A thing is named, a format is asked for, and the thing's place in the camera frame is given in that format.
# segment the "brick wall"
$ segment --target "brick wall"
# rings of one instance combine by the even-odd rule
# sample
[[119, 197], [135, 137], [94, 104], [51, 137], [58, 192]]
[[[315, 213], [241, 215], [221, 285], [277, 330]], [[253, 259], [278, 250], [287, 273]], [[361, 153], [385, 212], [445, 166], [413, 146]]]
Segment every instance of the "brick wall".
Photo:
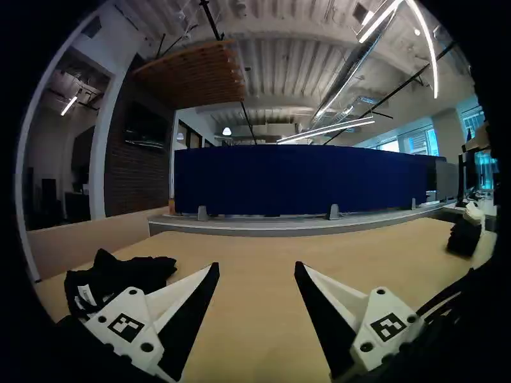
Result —
[[[124, 142], [126, 110], [143, 104], [168, 122], [166, 151], [153, 151]], [[107, 216], [153, 209], [169, 201], [169, 147], [174, 111], [159, 104], [128, 77], [112, 115], [105, 159], [105, 213]]]

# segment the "clothing label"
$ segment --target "clothing label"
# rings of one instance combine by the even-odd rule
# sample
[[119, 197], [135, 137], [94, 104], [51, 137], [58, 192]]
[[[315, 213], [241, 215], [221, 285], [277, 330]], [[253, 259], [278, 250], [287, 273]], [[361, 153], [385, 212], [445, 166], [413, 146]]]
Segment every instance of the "clothing label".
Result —
[[82, 299], [85, 302], [87, 302], [89, 304], [92, 304], [93, 306], [97, 306], [96, 301], [94, 300], [94, 297], [92, 295], [92, 291], [91, 291], [89, 285], [78, 286], [78, 294], [80, 294], [80, 297], [82, 297]]

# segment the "wooden ceiling panel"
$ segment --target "wooden ceiling panel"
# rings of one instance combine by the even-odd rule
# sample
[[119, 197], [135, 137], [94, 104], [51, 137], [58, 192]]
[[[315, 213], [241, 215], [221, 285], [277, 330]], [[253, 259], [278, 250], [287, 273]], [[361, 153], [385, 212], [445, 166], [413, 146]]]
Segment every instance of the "wooden ceiling panel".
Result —
[[243, 77], [236, 53], [229, 49], [233, 43], [214, 41], [181, 50], [142, 66], [132, 76], [174, 109], [243, 101]]

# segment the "cable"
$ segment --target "cable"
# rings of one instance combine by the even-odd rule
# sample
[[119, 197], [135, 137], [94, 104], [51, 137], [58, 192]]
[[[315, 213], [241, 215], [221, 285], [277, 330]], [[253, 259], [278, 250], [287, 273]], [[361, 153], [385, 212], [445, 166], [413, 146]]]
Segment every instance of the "cable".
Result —
[[178, 42], [179, 42], [179, 41], [180, 41], [183, 37], [185, 37], [185, 35], [186, 35], [188, 32], [190, 32], [193, 28], [196, 28], [196, 27], [198, 27], [198, 26], [199, 26], [199, 25], [198, 25], [198, 24], [196, 24], [196, 25], [192, 26], [192, 27], [191, 27], [188, 31], [185, 31], [185, 33], [183, 33], [183, 34], [182, 34], [182, 35], [181, 35], [181, 36], [180, 36], [180, 37], [179, 37], [176, 41], [174, 41], [174, 43], [173, 43], [170, 47], [168, 47], [168, 48], [165, 50], [165, 52], [163, 52], [163, 53], [162, 53], [162, 55], [161, 55], [160, 57], [164, 57], [164, 56], [167, 54], [167, 52], [168, 52], [168, 51], [170, 51], [170, 50], [172, 49], [172, 47], [173, 47], [173, 46], [175, 46], [175, 44], [177, 44], [177, 43], [178, 43]]
[[[451, 44], [449, 44], [444, 50], [442, 50], [442, 52], [440, 52], [440, 54], [438, 56], [436, 56], [436, 61], [440, 60], [443, 56], [445, 56], [454, 47], [454, 45], [456, 45], [456, 42], [455, 41], [451, 42]], [[372, 108], [369, 108], [369, 110], [367, 110], [365, 113], [363, 113], [359, 118], [363, 118], [363, 117], [367, 116], [369, 113], [371, 113], [373, 111], [373, 109], [378, 108], [381, 104], [383, 104], [385, 101], [387, 101], [393, 95], [395, 95], [397, 92], [399, 92], [405, 86], [407, 86], [410, 82], [412, 82], [416, 77], [420, 76], [430, 65], [431, 65], [431, 63], [427, 63], [425, 66], [422, 67], [421, 70], [419, 70], [412, 77], [407, 79], [407, 81], [403, 82], [400, 86], [398, 86], [396, 89], [394, 89], [388, 95], [386, 95], [375, 106], [373, 106]], [[338, 132], [338, 134], [334, 135], [330, 140], [326, 141], [323, 145], [327, 145], [327, 143], [332, 141], [334, 138], [338, 137], [343, 132], [345, 132], [345, 130], [341, 130], [340, 132]]]

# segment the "wooden table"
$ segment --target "wooden table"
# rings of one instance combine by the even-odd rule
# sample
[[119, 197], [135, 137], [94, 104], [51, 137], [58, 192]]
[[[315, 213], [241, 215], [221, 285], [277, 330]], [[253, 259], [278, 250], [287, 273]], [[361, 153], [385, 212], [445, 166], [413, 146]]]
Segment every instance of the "wooden table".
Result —
[[[362, 292], [387, 286], [418, 308], [471, 265], [445, 251], [452, 223], [420, 218], [328, 236], [256, 238], [164, 232], [115, 254], [169, 256], [169, 282], [213, 261], [220, 280], [184, 371], [186, 382], [329, 382], [328, 365], [294, 280], [304, 261]], [[494, 234], [477, 252], [489, 253]], [[36, 286], [54, 320], [68, 313], [65, 274]]]

